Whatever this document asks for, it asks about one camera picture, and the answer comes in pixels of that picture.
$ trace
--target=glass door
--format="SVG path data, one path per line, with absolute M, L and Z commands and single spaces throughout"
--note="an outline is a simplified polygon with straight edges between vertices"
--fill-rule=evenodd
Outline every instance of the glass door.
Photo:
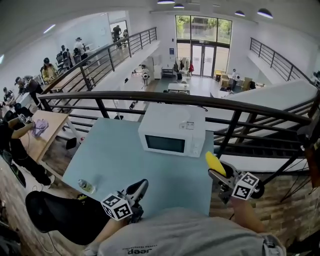
M 212 78 L 214 58 L 214 46 L 192 45 L 192 64 L 194 68 L 192 75 Z
M 202 46 L 201 45 L 193 45 L 192 46 L 192 64 L 194 71 L 192 75 L 201 76 L 202 70 Z
M 202 46 L 203 48 L 203 69 L 202 76 L 211 78 L 213 76 L 213 63 L 215 55 L 215 47 L 212 46 Z

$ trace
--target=wooden floor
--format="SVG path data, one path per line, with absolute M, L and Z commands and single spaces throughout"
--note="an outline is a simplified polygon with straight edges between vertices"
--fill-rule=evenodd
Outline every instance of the wooden floor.
M 153 91 L 155 85 L 151 84 L 149 90 Z M 77 148 L 66 150 L 66 141 L 58 138 L 54 140 L 43 160 L 60 175 L 63 175 L 76 150 Z M 5 201 L 9 224 L 13 230 L 19 230 L 23 255 L 57 256 L 59 254 L 56 251 L 54 253 L 44 251 L 42 245 L 47 251 L 53 250 L 50 239 L 47 234 L 41 234 L 37 231 L 26 212 L 26 195 L 32 190 L 41 190 L 42 186 L 25 170 L 21 171 L 26 179 L 26 189 L 18 183 L 11 169 L 0 157 L 0 195 Z M 267 175 L 259 176 L 262 180 L 266 177 Z M 295 187 L 304 179 L 305 177 L 301 176 Z M 291 198 L 280 203 L 280 199 L 287 193 L 295 180 L 296 176 L 279 176 L 267 184 L 262 198 L 251 201 L 268 231 L 277 235 L 285 246 L 288 246 L 295 237 L 303 239 L 320 229 L 320 203 L 318 202 L 320 189 L 308 195 L 312 190 L 311 184 L 308 183 Z M 78 191 L 58 180 L 54 182 L 52 188 L 49 190 L 43 188 L 43 190 L 59 197 L 73 199 L 79 194 Z M 225 206 L 213 189 L 209 215 L 229 219 L 232 214 L 233 210 L 230 205 Z M 62 255 L 77 256 L 84 248 L 84 246 L 68 241 L 58 231 L 52 231 L 50 234 L 56 249 Z

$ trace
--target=shoe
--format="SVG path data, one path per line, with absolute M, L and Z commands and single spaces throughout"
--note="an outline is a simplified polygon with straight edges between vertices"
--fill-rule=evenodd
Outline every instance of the shoe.
M 46 185 L 44 186 L 46 189 L 50 189 L 50 186 L 52 185 L 52 183 L 54 183 L 56 177 L 54 175 L 50 175 L 48 176 L 48 178 L 50 179 L 50 185 Z

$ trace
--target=gray t-shirt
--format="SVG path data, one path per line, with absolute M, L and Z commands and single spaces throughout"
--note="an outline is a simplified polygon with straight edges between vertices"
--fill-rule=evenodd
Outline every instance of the gray t-shirt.
M 284 256 L 270 234 L 257 234 L 233 221 L 171 208 L 160 215 L 123 227 L 86 256 Z

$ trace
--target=light blue table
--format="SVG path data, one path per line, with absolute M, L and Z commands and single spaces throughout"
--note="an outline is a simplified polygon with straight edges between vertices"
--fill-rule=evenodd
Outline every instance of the light blue table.
M 109 193 L 142 179 L 149 181 L 140 204 L 144 217 L 162 209 L 185 207 L 209 214 L 212 179 L 205 159 L 214 150 L 214 134 L 207 131 L 201 156 L 194 158 L 145 151 L 138 135 L 139 122 L 99 118 L 72 158 L 62 180 L 101 201 Z M 94 194 L 78 185 L 95 185 Z

